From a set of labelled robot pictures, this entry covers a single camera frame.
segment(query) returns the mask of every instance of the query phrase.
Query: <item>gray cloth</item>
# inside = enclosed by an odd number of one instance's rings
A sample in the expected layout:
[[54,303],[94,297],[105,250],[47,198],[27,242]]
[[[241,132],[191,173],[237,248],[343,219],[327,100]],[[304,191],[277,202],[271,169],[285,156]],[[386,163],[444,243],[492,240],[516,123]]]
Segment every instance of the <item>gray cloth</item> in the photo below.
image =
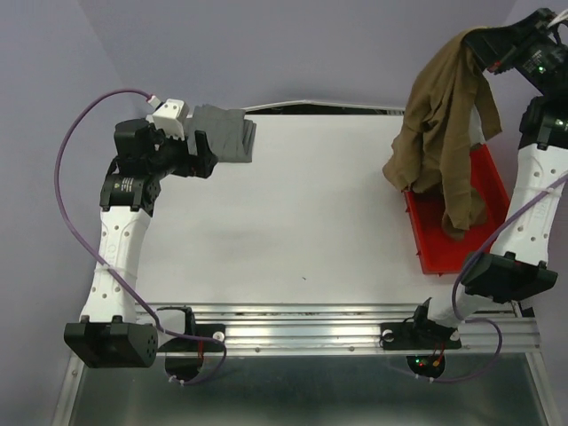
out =
[[189,154],[197,154],[194,133],[202,130],[207,133],[209,148],[219,162],[252,162],[256,124],[245,120],[244,110],[196,106],[192,118],[185,123]]

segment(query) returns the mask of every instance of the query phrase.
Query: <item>brown cloth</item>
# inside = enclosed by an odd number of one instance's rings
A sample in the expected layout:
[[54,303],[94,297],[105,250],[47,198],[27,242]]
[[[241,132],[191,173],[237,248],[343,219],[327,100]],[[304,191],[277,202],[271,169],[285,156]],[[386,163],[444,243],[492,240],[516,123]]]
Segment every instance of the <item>brown cloth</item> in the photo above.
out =
[[442,228],[456,240],[487,220],[485,203],[470,183],[472,108],[479,112],[485,140],[501,132],[489,83],[462,43],[469,31],[450,40],[416,77],[393,155],[383,167],[399,191],[423,193],[441,186]]

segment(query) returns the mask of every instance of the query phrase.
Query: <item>red plastic basket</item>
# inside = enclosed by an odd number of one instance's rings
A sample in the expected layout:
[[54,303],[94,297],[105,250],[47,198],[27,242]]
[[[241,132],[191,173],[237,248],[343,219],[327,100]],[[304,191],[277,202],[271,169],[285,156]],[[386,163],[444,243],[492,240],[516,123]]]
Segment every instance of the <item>red plastic basket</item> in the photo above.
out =
[[472,226],[462,241],[454,241],[442,231],[445,206],[440,193],[405,192],[422,272],[458,272],[466,255],[505,221],[509,197],[487,146],[471,153],[471,184],[485,200],[488,219],[483,225]]

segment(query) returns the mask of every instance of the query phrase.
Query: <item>white table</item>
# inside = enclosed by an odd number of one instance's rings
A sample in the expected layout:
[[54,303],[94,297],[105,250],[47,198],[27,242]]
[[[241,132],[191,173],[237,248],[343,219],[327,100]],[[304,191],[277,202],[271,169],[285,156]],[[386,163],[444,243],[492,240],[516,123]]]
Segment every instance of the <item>white table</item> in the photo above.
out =
[[154,304],[418,304],[405,202],[383,177],[402,117],[262,116],[253,162],[162,181],[138,271]]

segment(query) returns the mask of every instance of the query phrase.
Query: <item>cable connector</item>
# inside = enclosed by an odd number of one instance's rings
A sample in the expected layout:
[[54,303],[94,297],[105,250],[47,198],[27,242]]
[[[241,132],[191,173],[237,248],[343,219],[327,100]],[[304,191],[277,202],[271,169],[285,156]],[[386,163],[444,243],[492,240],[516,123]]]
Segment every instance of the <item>cable connector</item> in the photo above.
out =
[[154,111],[161,107],[163,104],[163,102],[155,95],[152,95],[149,99],[146,100],[146,102],[150,105],[150,107],[154,109]]

